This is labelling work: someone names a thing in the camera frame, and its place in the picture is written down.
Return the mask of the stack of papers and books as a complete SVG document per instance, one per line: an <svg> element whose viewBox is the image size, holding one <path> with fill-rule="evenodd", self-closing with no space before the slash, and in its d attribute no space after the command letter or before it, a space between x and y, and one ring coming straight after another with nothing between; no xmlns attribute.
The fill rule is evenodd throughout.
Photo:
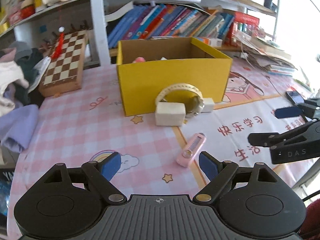
<svg viewBox="0 0 320 240"><path fill-rule="evenodd" d="M284 50L273 46L271 41L251 37L237 31L233 37L242 51L246 51L250 64L269 74L293 76L298 70L291 61L291 56Z"/></svg>

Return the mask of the row of leaning books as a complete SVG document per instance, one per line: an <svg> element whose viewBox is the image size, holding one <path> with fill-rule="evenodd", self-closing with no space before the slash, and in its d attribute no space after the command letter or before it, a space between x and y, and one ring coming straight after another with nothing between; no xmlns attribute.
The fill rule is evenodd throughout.
<svg viewBox="0 0 320 240"><path fill-rule="evenodd" d="M130 4L106 16L116 24L107 35L110 48L119 41L149 40L172 37L211 37L224 41L234 15L214 9L201 9L178 4Z"/></svg>

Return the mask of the black smartphone on table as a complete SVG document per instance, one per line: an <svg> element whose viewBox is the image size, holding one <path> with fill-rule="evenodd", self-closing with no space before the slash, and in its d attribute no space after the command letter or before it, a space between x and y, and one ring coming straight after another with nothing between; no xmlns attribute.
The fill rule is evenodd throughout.
<svg viewBox="0 0 320 240"><path fill-rule="evenodd" d="M297 91L286 91L287 99L294 105L304 103L304 98Z"/></svg>

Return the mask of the white rectangular eraser block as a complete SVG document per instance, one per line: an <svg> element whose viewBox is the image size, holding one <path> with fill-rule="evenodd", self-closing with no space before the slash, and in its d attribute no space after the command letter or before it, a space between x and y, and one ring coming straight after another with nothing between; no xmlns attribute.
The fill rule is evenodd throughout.
<svg viewBox="0 0 320 240"><path fill-rule="evenodd" d="M182 126L185 120L185 105L178 102L159 102L156 106L157 126Z"/></svg>

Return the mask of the small white usb charger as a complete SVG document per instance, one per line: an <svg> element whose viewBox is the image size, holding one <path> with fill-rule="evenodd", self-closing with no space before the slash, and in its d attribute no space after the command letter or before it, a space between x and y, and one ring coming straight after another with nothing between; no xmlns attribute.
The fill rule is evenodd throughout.
<svg viewBox="0 0 320 240"><path fill-rule="evenodd" d="M203 99L203 109L202 109L202 113L209 113L212 112L214 110L214 101L212 98L204 98Z"/></svg>

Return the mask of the orange white medicine box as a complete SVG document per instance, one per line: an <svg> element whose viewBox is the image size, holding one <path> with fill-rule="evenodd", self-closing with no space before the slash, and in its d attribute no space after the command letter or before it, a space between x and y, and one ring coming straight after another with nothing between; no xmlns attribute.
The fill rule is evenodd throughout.
<svg viewBox="0 0 320 240"><path fill-rule="evenodd" d="M211 46L211 47L217 47L220 48L222 47L223 44L223 40L219 39L219 38L211 38L211 37L197 37L196 39L198 39L199 41Z"/></svg>

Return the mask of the wooden chess board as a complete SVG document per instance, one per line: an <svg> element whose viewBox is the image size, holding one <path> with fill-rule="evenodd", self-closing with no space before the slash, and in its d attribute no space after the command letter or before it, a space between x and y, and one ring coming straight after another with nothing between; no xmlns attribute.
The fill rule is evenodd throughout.
<svg viewBox="0 0 320 240"><path fill-rule="evenodd" d="M39 91L45 98L81 89L87 31L80 30L63 37L61 54L51 62L41 78Z"/></svg>

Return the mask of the pile of clothes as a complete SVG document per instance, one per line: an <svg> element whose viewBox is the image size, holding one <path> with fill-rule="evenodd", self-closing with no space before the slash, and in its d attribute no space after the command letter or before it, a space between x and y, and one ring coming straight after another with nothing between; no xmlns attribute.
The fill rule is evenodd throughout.
<svg viewBox="0 0 320 240"><path fill-rule="evenodd" d="M15 153L29 147L43 101L33 93L50 63L25 42L1 50L1 147Z"/></svg>

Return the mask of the pink plush pig toy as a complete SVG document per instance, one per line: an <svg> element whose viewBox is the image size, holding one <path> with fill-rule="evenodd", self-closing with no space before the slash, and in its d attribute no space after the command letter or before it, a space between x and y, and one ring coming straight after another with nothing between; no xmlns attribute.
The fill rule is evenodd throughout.
<svg viewBox="0 0 320 240"><path fill-rule="evenodd" d="M141 63L141 62L145 62L145 59L143 57L137 57L133 63Z"/></svg>

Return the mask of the yellow cardboard box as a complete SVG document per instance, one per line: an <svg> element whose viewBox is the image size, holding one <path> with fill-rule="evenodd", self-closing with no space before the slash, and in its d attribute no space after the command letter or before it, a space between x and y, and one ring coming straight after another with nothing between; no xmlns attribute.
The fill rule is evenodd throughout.
<svg viewBox="0 0 320 240"><path fill-rule="evenodd" d="M145 62L133 63L137 57ZM204 98L221 102L233 60L193 37L125 40L118 43L117 73L124 113L153 113L162 89L196 86Z"/></svg>

